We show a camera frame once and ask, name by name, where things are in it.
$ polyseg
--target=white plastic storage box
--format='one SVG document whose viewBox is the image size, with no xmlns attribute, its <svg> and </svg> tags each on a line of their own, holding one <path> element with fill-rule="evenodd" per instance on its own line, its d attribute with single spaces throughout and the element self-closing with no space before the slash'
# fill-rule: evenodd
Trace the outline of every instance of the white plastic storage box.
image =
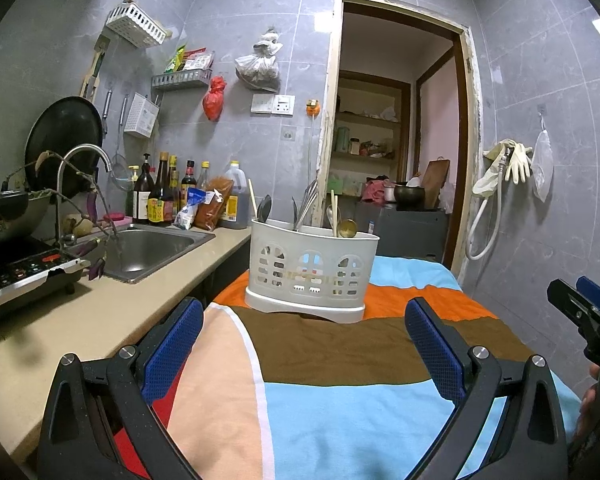
<svg viewBox="0 0 600 480">
<path fill-rule="evenodd" d="M 330 229 L 251 221 L 245 302 L 263 312 L 302 312 L 339 323 L 360 321 L 378 238 L 335 238 Z"/>
<path fill-rule="evenodd" d="M 116 5 L 105 25 L 139 48 L 160 45 L 167 36 L 167 31 L 136 3 Z"/>
<path fill-rule="evenodd" d="M 136 92 L 126 115 L 125 133 L 134 134 L 136 137 L 151 137 L 158 111 L 160 108 Z"/>
</svg>

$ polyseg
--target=wooden cutting board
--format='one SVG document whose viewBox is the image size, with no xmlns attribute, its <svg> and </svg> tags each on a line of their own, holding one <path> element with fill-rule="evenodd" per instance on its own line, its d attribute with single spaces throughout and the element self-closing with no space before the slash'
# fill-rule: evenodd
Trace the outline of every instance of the wooden cutting board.
<svg viewBox="0 0 600 480">
<path fill-rule="evenodd" d="M 440 188 L 445 185 L 451 161 L 448 158 L 432 160 L 422 177 L 421 186 L 424 188 L 424 209 L 435 209 L 438 205 Z"/>
</svg>

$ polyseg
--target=sink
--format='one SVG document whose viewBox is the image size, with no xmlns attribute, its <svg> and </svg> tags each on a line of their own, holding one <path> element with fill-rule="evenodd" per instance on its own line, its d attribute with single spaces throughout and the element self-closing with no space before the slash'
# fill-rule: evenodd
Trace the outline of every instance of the sink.
<svg viewBox="0 0 600 480">
<path fill-rule="evenodd" d="M 183 254 L 200 247 L 216 235 L 175 228 L 129 224 L 118 229 L 107 248 L 104 275 L 125 283 L 137 283 Z M 85 256 L 95 262 L 104 254 L 104 244 Z"/>
</svg>

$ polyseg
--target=countertop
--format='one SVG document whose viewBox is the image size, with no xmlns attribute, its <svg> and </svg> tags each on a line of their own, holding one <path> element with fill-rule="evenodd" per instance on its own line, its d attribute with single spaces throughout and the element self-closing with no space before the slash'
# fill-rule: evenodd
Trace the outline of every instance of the countertop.
<svg viewBox="0 0 600 480">
<path fill-rule="evenodd" d="M 218 228 L 216 237 L 129 285 L 83 277 L 63 291 L 23 307 L 0 322 L 0 441 L 17 462 L 38 442 L 46 398 L 67 352 L 81 360 L 113 355 L 137 342 L 220 263 L 251 229 Z"/>
</svg>

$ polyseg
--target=screw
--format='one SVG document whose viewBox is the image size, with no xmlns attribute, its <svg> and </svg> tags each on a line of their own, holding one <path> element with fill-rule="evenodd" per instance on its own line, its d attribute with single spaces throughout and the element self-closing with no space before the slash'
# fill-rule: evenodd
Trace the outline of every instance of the screw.
<svg viewBox="0 0 600 480">
<path fill-rule="evenodd" d="M 62 364 L 62 366 L 67 366 L 67 365 L 70 365 L 71 363 L 73 363 L 74 360 L 75 360 L 75 354 L 64 354 L 60 358 L 60 363 Z"/>
<path fill-rule="evenodd" d="M 118 352 L 118 355 L 123 359 L 129 359 L 136 355 L 136 347 L 133 345 L 123 346 Z"/>
<path fill-rule="evenodd" d="M 486 359 L 489 357 L 489 351 L 484 346 L 475 346 L 473 353 L 478 359 Z"/>
<path fill-rule="evenodd" d="M 531 362 L 540 368 L 542 368 L 546 364 L 544 357 L 542 357 L 541 355 L 534 355 L 531 358 Z"/>
</svg>

